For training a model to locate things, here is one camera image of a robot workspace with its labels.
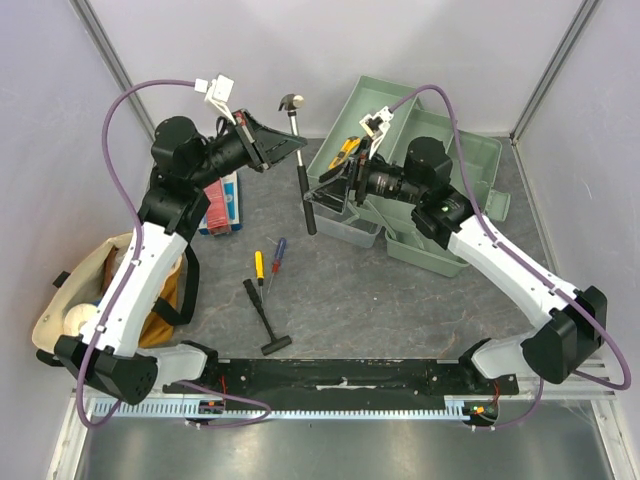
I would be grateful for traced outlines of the yellow utility knife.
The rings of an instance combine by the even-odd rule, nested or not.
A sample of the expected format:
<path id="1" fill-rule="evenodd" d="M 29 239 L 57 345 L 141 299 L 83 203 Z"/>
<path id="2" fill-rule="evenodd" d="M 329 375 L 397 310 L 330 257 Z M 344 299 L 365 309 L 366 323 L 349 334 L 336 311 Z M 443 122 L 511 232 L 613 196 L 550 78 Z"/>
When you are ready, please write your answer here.
<path id="1" fill-rule="evenodd" d="M 343 164 L 349 158 L 350 154 L 358 148 L 360 141 L 361 139 L 358 136 L 348 137 L 329 163 L 328 169 L 331 170 Z"/>

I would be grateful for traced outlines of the blue handled screwdriver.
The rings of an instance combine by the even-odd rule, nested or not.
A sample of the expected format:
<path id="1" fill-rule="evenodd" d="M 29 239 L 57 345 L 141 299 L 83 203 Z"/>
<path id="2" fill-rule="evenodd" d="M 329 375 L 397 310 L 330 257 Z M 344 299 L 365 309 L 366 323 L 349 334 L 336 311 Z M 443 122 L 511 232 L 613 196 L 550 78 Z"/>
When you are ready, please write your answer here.
<path id="1" fill-rule="evenodd" d="M 277 243 L 276 250 L 274 253 L 274 258 L 271 266 L 271 276 L 269 278 L 267 292 L 270 292 L 273 281 L 280 270 L 284 253 L 286 250 L 286 246 L 287 246 L 287 240 L 284 237 L 281 237 Z"/>

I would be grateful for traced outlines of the yellow handled screwdriver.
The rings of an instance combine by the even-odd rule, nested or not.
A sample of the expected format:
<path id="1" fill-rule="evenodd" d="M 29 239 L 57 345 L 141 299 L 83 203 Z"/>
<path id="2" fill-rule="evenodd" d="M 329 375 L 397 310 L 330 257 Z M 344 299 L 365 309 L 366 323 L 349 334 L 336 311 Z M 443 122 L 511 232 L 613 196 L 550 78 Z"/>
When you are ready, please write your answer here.
<path id="1" fill-rule="evenodd" d="M 260 250 L 256 250 L 254 253 L 254 267 L 256 280 L 258 283 L 260 299 L 264 298 L 264 281 L 265 281 L 265 269 L 264 269 L 264 257 Z"/>

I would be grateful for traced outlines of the translucent green tool box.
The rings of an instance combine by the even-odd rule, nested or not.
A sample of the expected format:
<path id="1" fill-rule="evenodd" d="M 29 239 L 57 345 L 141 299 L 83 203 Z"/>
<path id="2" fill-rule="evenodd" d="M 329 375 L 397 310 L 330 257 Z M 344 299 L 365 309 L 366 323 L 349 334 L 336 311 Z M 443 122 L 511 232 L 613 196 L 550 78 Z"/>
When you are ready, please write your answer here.
<path id="1" fill-rule="evenodd" d="M 502 147 L 454 132 L 418 95 L 361 77 L 308 168 L 305 198 L 332 217 L 325 233 L 351 241 L 349 223 L 373 224 L 390 257 L 455 277 L 468 264 L 446 249 L 445 234 L 472 215 L 468 199 L 492 221 L 507 217 L 511 196 L 494 188 Z"/>

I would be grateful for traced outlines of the claw hammer black handle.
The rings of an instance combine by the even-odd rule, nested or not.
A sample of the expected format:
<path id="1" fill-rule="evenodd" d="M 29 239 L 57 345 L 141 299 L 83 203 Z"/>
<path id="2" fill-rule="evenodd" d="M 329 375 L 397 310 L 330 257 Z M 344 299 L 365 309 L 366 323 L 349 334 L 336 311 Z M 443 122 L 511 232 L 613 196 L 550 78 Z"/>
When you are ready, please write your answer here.
<path id="1" fill-rule="evenodd" d="M 304 105 L 304 97 L 300 94 L 290 93 L 282 97 L 278 110 L 287 113 L 291 133 L 295 136 L 299 135 L 299 127 L 297 121 L 297 112 Z M 297 157 L 297 175 L 301 192 L 302 207 L 305 216 L 305 223 L 309 235 L 317 234 L 317 226 L 312 204 L 305 199 L 305 194 L 309 190 L 309 180 L 307 176 L 306 166 L 303 161 L 300 150 L 296 152 Z"/>

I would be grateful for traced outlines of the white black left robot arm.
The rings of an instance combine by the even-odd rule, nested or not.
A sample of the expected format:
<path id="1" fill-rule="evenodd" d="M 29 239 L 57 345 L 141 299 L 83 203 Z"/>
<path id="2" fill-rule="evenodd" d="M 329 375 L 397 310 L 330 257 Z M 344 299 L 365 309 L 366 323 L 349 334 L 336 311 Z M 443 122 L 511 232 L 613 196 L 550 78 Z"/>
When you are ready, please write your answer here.
<path id="1" fill-rule="evenodd" d="M 264 126 L 244 109 L 233 113 L 216 138 L 200 134 L 184 116 L 161 122 L 151 146 L 150 188 L 137 214 L 141 229 L 96 315 L 77 335 L 56 341 L 61 364 L 81 384 L 130 405 L 181 380 L 201 393 L 215 389 L 220 369 L 208 361 L 212 350 L 194 342 L 144 350 L 142 327 L 152 312 L 177 316 L 160 293 L 205 216 L 205 188 L 244 166 L 265 172 L 306 144 L 306 138 Z"/>

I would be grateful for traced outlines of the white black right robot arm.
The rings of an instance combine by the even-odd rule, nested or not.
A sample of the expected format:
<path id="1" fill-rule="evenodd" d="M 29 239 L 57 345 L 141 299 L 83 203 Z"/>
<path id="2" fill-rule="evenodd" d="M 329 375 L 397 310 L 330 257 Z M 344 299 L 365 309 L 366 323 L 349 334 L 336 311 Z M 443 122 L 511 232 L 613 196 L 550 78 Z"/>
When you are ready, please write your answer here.
<path id="1" fill-rule="evenodd" d="M 369 139 L 338 166 L 325 172 L 306 200 L 338 213 L 350 199 L 370 196 L 411 206 L 419 233 L 485 275 L 525 314 L 532 330 L 503 340 L 483 340 L 467 351 L 458 381 L 477 394 L 495 378 L 533 372 L 561 384 L 603 344 L 607 298 L 595 286 L 580 290 L 525 255 L 475 214 L 471 201 L 450 183 L 453 161 L 443 143 L 417 137 L 403 165 L 392 165 L 371 151 Z"/>

